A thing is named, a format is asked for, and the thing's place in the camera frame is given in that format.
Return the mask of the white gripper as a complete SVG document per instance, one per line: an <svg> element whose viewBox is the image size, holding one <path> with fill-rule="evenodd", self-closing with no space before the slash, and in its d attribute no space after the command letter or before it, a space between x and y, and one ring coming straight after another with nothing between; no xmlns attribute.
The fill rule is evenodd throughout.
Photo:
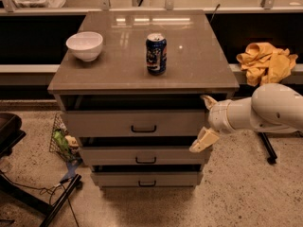
<svg viewBox="0 0 303 227"><path fill-rule="evenodd" d="M206 108L209 110L208 123L212 129L202 127L197 139L189 148L190 152L201 152L202 150L216 143L220 138L218 132L228 134L235 131L235 129L229 123L227 116L228 106L231 103L230 99L218 102L212 96L208 95L201 95L201 99L204 101Z"/></svg>

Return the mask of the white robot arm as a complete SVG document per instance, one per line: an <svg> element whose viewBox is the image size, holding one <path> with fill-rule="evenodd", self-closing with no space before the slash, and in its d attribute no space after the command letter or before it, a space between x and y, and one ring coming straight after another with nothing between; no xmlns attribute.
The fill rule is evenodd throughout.
<svg viewBox="0 0 303 227"><path fill-rule="evenodd" d="M250 97L217 101L202 95L208 109L209 128L202 127L191 152L201 152L222 134L237 130L290 133L303 131L303 96L283 84L259 86Z"/></svg>

